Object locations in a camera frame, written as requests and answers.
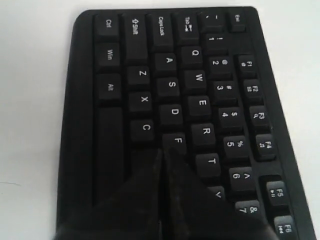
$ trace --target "keyboard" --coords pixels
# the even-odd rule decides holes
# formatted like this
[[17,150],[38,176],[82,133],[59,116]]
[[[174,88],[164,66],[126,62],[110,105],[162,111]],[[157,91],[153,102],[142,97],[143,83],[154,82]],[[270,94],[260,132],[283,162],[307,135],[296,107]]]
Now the keyboard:
[[280,240],[316,239],[253,7],[77,18],[57,226],[108,199],[157,148],[176,149],[217,200],[268,222]]

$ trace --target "white surface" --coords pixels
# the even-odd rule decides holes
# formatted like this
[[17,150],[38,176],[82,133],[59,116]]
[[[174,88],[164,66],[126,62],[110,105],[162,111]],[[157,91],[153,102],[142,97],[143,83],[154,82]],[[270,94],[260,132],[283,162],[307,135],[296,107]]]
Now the white surface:
[[250,5],[259,11],[320,236],[319,1],[1,0],[0,239],[49,240],[54,235],[65,82],[76,17],[87,9],[221,5]]

